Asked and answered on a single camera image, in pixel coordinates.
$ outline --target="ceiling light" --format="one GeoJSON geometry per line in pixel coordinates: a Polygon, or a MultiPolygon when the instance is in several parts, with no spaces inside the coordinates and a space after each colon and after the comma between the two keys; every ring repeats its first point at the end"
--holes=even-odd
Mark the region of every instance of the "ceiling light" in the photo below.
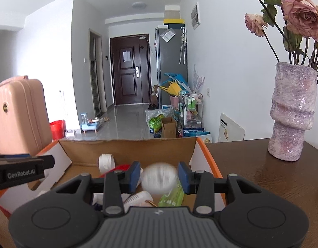
{"type": "Polygon", "coordinates": [[[135,3],[133,3],[132,7],[135,8],[135,9],[144,9],[144,8],[146,8],[146,3],[144,3],[144,2],[135,2],[135,3]]]}

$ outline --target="door frame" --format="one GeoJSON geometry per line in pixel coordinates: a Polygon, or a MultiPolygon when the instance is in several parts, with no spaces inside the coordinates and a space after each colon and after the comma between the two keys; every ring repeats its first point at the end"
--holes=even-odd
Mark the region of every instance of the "door frame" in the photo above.
{"type": "Polygon", "coordinates": [[[99,93],[99,101],[100,101],[100,108],[101,112],[107,112],[107,105],[106,105],[106,95],[105,95],[105,86],[104,86],[104,66],[103,66],[103,51],[102,51],[102,35],[95,32],[92,29],[89,29],[88,32],[88,40],[89,40],[89,73],[91,70],[90,64],[90,34],[94,34],[96,36],[96,57],[97,57],[97,84],[98,84],[98,93],[99,93]]]}
{"type": "Polygon", "coordinates": [[[134,35],[126,35],[126,36],[117,36],[117,37],[111,37],[110,38],[110,63],[111,63],[111,76],[112,76],[112,91],[113,91],[113,103],[116,106],[116,97],[115,97],[115,85],[114,85],[114,62],[113,62],[113,49],[112,49],[112,40],[113,39],[124,39],[124,38],[132,38],[132,37],[138,37],[145,36],[147,38],[146,42],[146,59],[147,59],[147,77],[148,77],[148,86],[149,86],[149,102],[151,102],[151,63],[150,63],[150,45],[148,42],[150,42],[150,35],[149,34],[134,34],[134,35]]]}

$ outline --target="red object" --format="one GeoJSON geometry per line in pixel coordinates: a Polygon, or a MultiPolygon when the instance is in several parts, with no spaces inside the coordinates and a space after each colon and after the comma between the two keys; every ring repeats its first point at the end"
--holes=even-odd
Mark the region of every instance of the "red object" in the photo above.
{"type": "MultiPolygon", "coordinates": [[[[107,172],[107,173],[110,173],[110,172],[113,172],[113,171],[116,171],[116,170],[126,171],[126,170],[129,169],[129,167],[130,167],[129,164],[122,164],[122,165],[116,166],[114,169],[110,170],[110,171],[107,172]]],[[[102,174],[102,175],[100,176],[100,178],[105,177],[105,174],[107,174],[107,173],[102,174]]]]}
{"type": "Polygon", "coordinates": [[[57,120],[50,123],[53,140],[64,138],[64,120],[57,120]]]}
{"type": "Polygon", "coordinates": [[[0,205],[0,210],[2,211],[2,213],[5,215],[5,217],[7,219],[10,219],[11,213],[9,213],[6,209],[4,209],[1,205],[0,205]]]}

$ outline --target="doorway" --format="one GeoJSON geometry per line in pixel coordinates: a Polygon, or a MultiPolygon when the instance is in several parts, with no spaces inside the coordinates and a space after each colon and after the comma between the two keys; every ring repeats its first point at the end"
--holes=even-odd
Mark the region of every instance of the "doorway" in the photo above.
{"type": "Polygon", "coordinates": [[[149,35],[110,38],[115,105],[150,102],[149,35]]]}
{"type": "Polygon", "coordinates": [[[98,67],[98,45],[97,41],[100,36],[90,32],[90,76],[91,76],[91,89],[93,93],[93,101],[94,101],[94,110],[95,115],[98,116],[101,114],[101,102],[98,90],[98,75],[97,75],[97,67],[98,67]]]}

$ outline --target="white wall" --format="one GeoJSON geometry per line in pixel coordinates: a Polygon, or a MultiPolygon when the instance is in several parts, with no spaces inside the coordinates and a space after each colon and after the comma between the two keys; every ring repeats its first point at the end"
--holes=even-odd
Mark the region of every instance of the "white wall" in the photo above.
{"type": "MultiPolygon", "coordinates": [[[[245,139],[270,137],[277,61],[266,39],[251,34],[244,22],[246,13],[261,14],[261,4],[257,0],[182,0],[180,8],[188,34],[189,80],[194,65],[206,77],[201,90],[205,128],[217,141],[220,113],[225,113],[246,130],[245,139]],[[202,23],[194,31],[190,13],[197,1],[202,23]],[[206,96],[207,88],[211,97],[206,96]]],[[[276,20],[283,27],[281,11],[276,20]]],[[[288,62],[280,33],[269,27],[267,34],[280,60],[288,62]]],[[[306,132],[306,141],[318,148],[318,97],[314,127],[306,132]]]]}
{"type": "Polygon", "coordinates": [[[73,0],[56,0],[27,16],[16,38],[14,75],[42,82],[50,122],[65,119],[67,129],[80,129],[72,79],[72,8],[73,0]]]}
{"type": "Polygon", "coordinates": [[[134,34],[149,34],[150,38],[150,66],[151,66],[151,86],[154,86],[158,83],[157,79],[157,61],[156,57],[152,54],[155,54],[155,31],[158,25],[162,25],[162,21],[145,21],[145,22],[134,22],[126,23],[120,25],[112,25],[108,27],[108,36],[109,38],[127,36],[134,34]]]}
{"type": "Polygon", "coordinates": [[[0,29],[20,31],[22,28],[24,28],[25,19],[25,14],[0,10],[0,29]]]}
{"type": "MultiPolygon", "coordinates": [[[[103,26],[104,19],[99,11],[85,0],[74,0],[72,15],[72,72],[77,113],[81,121],[81,113],[87,112],[88,117],[95,116],[91,88],[89,44],[90,30],[103,37],[107,42],[107,30],[103,26]]],[[[103,48],[103,70],[109,72],[109,63],[105,60],[108,48],[103,48]]],[[[103,72],[98,74],[98,89],[102,111],[106,110],[103,72]]]]}
{"type": "Polygon", "coordinates": [[[0,82],[15,74],[17,32],[0,31],[0,82]]]}
{"type": "Polygon", "coordinates": [[[106,60],[106,56],[110,57],[108,27],[103,26],[102,30],[103,30],[103,34],[102,34],[103,77],[104,77],[106,105],[107,105],[107,107],[109,107],[109,106],[113,105],[113,93],[112,93],[112,79],[111,79],[110,61],[106,60]]]}

